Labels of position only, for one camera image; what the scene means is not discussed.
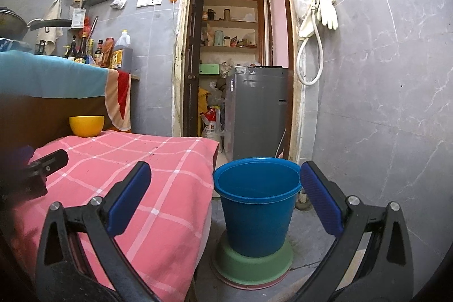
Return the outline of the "yellow plastic bowl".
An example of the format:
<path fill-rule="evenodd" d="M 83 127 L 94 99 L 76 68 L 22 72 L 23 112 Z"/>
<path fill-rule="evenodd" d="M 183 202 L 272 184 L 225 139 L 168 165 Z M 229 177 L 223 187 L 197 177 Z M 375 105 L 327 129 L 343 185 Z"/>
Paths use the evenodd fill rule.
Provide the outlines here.
<path fill-rule="evenodd" d="M 104 127 L 104 116 L 74 116 L 69 118 L 74 135 L 87 138 L 98 136 Z"/>

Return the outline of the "pink checked tablecloth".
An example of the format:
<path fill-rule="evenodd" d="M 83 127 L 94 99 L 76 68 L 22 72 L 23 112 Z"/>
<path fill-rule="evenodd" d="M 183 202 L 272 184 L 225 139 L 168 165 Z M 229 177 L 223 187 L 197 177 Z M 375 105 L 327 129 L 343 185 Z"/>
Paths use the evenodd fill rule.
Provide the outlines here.
<path fill-rule="evenodd" d="M 68 154 L 68 164 L 48 177 L 47 193 L 13 211 L 12 248 L 26 272 L 35 272 L 52 203 L 66 208 L 91 204 L 141 164 L 105 224 L 148 287 L 163 301 L 182 301 L 209 234 L 217 143 L 107 131 L 94 138 L 53 140 L 36 148 L 32 157 L 60 149 Z"/>

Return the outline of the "teal orange red towel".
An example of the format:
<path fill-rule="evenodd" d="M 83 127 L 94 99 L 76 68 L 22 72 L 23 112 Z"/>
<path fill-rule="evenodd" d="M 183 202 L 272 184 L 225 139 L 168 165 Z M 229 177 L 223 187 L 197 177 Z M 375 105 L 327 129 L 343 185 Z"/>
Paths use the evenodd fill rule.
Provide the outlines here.
<path fill-rule="evenodd" d="M 56 56 L 3 51 L 1 92 L 48 99 L 102 97 L 115 129 L 131 129 L 131 75 L 121 70 L 81 64 Z"/>

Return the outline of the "dark sauce bottle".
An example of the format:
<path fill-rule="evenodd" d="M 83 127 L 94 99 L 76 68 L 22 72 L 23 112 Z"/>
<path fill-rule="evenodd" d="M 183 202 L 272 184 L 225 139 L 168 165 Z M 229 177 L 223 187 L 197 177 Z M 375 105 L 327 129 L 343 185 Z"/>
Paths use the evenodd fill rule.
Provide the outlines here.
<path fill-rule="evenodd" d="M 78 53 L 74 57 L 74 61 L 81 64 L 89 64 L 89 57 L 87 54 L 87 36 L 88 32 L 84 31 L 81 38 L 81 45 Z"/>

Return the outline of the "green plastic basin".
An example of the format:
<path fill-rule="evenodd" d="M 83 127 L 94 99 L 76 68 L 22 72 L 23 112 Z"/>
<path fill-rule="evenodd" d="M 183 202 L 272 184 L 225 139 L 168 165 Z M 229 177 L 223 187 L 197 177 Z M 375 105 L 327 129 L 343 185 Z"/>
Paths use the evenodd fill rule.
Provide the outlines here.
<path fill-rule="evenodd" d="M 252 258 L 234 251 L 224 231 L 210 259 L 214 275 L 223 283 L 240 290 L 260 290 L 283 280 L 292 266 L 294 253 L 286 239 L 277 252 Z"/>

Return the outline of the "blue plastic bucket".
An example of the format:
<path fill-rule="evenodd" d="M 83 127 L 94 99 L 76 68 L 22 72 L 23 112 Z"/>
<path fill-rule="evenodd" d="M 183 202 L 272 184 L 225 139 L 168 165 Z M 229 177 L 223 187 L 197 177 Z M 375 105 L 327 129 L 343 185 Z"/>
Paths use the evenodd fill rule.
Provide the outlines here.
<path fill-rule="evenodd" d="M 213 179 L 231 248 L 251 258 L 282 248 L 302 189 L 300 166 L 270 157 L 239 159 L 216 169 Z"/>

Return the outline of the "large soy sauce jug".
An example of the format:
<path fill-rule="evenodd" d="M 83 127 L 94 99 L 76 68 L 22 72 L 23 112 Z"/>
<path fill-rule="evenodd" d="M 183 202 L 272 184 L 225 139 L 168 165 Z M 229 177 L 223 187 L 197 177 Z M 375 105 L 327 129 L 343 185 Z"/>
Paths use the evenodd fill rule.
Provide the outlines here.
<path fill-rule="evenodd" d="M 132 53 L 131 36 L 124 29 L 121 36 L 115 42 L 113 54 L 111 56 L 110 68 L 122 70 L 126 73 L 131 72 L 132 68 Z"/>

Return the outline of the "black frying pan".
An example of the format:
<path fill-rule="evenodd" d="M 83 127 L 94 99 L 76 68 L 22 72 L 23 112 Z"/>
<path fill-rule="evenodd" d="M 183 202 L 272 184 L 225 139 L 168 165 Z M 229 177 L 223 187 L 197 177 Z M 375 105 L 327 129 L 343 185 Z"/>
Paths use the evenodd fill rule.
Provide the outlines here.
<path fill-rule="evenodd" d="M 70 27 L 72 20 L 55 18 L 55 19 L 33 19 L 26 22 L 14 11 L 7 7 L 1 7 L 0 10 L 0 37 L 11 40 L 22 40 L 29 31 L 38 30 L 46 27 Z"/>

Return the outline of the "hanging white cloth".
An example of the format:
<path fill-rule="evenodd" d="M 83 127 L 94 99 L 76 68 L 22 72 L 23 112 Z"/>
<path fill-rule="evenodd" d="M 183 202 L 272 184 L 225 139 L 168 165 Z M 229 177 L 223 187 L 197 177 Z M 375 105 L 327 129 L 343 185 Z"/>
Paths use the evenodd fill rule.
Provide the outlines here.
<path fill-rule="evenodd" d="M 61 0 L 54 0 L 44 15 L 44 20 L 61 18 Z M 46 26 L 39 29 L 37 42 L 44 41 L 44 54 L 52 55 L 56 49 L 56 41 L 62 35 L 61 26 Z"/>

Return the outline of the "red white rice bag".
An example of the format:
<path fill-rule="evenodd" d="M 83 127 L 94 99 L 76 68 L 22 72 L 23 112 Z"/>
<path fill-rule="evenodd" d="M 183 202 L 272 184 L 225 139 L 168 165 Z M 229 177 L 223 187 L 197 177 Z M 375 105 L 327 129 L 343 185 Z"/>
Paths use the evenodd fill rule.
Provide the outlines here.
<path fill-rule="evenodd" d="M 200 114 L 203 127 L 201 136 L 206 139 L 221 142 L 221 123 L 220 123 L 220 109 L 215 106 L 208 109 L 207 112 Z"/>

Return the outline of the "green box on shelf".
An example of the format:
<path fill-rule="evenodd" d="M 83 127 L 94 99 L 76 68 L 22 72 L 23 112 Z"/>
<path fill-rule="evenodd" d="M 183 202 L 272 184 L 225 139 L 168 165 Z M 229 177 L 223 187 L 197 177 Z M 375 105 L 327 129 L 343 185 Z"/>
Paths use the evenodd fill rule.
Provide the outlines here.
<path fill-rule="evenodd" d="M 200 75 L 219 75 L 220 65 L 219 64 L 200 64 L 199 66 Z"/>

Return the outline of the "grey washing machine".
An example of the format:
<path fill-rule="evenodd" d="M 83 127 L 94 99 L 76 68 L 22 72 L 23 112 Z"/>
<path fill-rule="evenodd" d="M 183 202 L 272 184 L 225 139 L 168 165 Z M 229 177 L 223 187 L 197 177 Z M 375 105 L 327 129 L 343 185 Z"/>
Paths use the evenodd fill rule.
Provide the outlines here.
<path fill-rule="evenodd" d="M 276 157 L 283 147 L 288 70 L 236 66 L 226 79 L 224 149 L 228 161 Z"/>

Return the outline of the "dark wooden door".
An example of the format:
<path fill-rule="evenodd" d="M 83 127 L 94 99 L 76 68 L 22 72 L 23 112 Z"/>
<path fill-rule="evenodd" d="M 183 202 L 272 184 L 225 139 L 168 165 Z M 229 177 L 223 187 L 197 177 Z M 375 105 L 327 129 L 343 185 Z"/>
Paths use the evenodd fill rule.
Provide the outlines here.
<path fill-rule="evenodd" d="M 183 75 L 183 135 L 196 137 L 198 87 L 204 0 L 191 0 Z"/>

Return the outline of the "white rubber gloves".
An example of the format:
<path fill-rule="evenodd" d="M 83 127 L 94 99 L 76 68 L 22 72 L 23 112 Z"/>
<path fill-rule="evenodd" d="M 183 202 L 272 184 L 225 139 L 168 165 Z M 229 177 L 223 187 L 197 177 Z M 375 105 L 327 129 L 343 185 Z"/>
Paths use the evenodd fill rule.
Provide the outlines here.
<path fill-rule="evenodd" d="M 311 0 L 298 30 L 299 39 L 310 38 L 315 34 L 315 27 L 321 24 L 336 31 L 339 22 L 335 9 L 336 0 Z"/>

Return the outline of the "white wall switch plate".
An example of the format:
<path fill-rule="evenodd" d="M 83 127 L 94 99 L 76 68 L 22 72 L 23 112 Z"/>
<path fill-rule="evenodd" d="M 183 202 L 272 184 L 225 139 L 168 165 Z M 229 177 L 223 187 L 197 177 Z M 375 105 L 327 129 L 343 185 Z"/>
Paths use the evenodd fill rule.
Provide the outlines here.
<path fill-rule="evenodd" d="M 150 7 L 155 5 L 161 5 L 162 0 L 137 0 L 136 7 L 137 8 L 144 8 Z"/>

